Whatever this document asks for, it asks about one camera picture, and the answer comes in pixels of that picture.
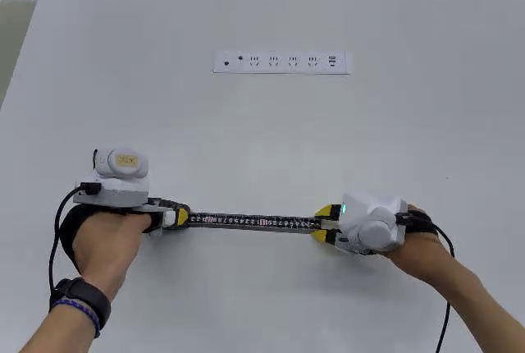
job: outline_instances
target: socket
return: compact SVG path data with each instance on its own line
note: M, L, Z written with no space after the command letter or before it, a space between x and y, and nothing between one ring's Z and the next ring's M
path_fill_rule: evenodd
M352 74L348 52L217 51L213 72L231 74Z

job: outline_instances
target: black cable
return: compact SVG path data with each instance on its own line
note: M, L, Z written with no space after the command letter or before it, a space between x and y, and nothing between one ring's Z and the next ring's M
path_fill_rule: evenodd
M437 232L441 234L443 238L445 238L446 243L449 244L450 255L455 258L454 245L452 245L452 241L450 240L450 238L443 232L443 230L441 230L434 223L432 224L432 226L437 230ZM443 328L441 329L440 339L437 342L436 353L439 353L441 351L441 345L443 344L443 338L445 338L446 328L449 325L449 317L450 317L450 302L447 301L446 311L445 311L445 320L443 321Z
M76 187L75 189L73 189L72 191L70 191L66 197L64 197L64 199L62 200L62 202L60 203L60 205L58 206L58 210L57 210L57 214L55 215L55 238L52 242L52 248L51 248L51 254L49 255L49 291L51 293L53 293L53 288L55 287L55 284L53 282L53 262L55 261L55 254L57 253L57 247L58 247L58 232L59 232L59 228L60 228L60 217L62 215L62 211L64 210L64 207L66 206L67 204L67 201L69 201L69 199L71 197L73 197L73 195L75 195L75 193L83 190L84 188L82 186L79 186L79 187Z

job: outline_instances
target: black tape measure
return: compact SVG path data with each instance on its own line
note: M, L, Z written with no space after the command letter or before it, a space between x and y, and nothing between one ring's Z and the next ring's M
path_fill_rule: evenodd
M309 234L321 228L321 220L296 216L242 215L235 213L189 213L188 227L230 228L261 232Z

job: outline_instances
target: wrist strap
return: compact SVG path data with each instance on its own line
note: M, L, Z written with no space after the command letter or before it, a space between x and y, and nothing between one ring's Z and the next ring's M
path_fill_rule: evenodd
M68 300L66 298L62 298L55 302L51 309L55 308L57 305L69 305L84 312L84 314L91 320L91 323L93 323L93 327L95 327L95 338L100 337L100 322L98 321L98 316L90 308L77 301Z

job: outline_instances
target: watch strap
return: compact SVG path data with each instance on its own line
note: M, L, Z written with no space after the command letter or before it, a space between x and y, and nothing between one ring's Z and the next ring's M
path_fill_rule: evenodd
M89 305L98 317L100 329L104 328L112 312L112 305L106 295L97 287L87 283L81 277L76 277L72 280L62 279L51 293L49 310L51 310L55 302L64 296L73 300L80 300Z

